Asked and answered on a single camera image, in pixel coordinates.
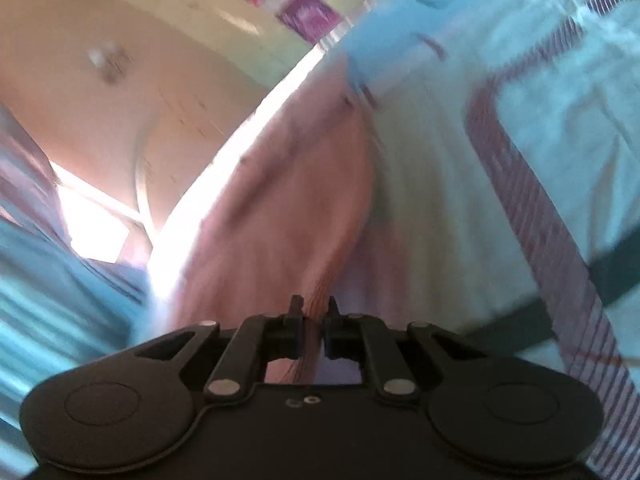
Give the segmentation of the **purple poster lower left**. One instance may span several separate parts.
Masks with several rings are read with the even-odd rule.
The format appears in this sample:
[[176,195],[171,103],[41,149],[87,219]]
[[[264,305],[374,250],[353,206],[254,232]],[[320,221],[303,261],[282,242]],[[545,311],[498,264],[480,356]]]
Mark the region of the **purple poster lower left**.
[[277,18],[308,44],[318,44],[342,21],[341,14],[322,0],[290,0]]

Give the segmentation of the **teal window curtain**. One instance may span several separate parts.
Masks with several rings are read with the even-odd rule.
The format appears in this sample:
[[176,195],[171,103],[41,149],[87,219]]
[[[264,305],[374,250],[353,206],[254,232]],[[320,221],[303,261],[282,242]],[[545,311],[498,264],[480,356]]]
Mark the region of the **teal window curtain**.
[[18,412],[47,378],[128,347],[149,281],[126,263],[78,256],[49,159],[1,111],[1,475],[35,467]]

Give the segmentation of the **cream glossy wardrobe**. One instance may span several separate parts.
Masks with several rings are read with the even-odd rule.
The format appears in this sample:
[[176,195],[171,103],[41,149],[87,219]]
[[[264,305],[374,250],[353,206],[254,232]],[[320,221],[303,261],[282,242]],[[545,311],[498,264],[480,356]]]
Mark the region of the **cream glossy wardrobe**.
[[[238,66],[266,88],[273,88],[314,44],[284,26],[277,14],[290,0],[122,0],[149,12]],[[369,0],[322,0],[350,23]],[[326,37],[336,38],[336,25]]]

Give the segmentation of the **wall sconce lamp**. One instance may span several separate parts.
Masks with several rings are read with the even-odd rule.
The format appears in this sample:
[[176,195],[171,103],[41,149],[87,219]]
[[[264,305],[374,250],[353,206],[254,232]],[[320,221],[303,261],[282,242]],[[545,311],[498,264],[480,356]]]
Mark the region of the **wall sconce lamp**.
[[122,81],[134,62],[127,50],[118,44],[106,44],[102,48],[90,49],[87,54],[100,78],[107,84],[118,84]]

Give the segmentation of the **window with frame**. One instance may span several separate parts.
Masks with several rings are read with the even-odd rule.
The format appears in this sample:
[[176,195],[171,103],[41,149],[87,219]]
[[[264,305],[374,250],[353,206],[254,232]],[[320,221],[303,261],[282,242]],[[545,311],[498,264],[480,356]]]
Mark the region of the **window with frame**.
[[145,268],[152,244],[142,214],[55,162],[52,168],[73,250],[84,258]]

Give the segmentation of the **blue patterned bed sheet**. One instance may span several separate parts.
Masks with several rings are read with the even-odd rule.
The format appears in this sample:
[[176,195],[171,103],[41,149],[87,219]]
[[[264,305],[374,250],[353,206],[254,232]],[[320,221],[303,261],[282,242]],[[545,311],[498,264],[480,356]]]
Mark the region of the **blue patterned bed sheet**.
[[144,338],[201,222],[305,82],[341,70],[373,139],[374,212],[402,252],[393,318],[588,385],[589,466],[639,474],[639,0],[373,0],[232,133],[171,213]]

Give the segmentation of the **cream round headboard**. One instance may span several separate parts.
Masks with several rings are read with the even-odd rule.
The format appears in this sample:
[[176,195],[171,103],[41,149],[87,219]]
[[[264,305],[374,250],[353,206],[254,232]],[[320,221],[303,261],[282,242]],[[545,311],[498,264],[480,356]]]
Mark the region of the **cream round headboard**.
[[157,86],[157,109],[138,142],[134,170],[137,207],[150,237],[266,93],[245,76],[181,77]]

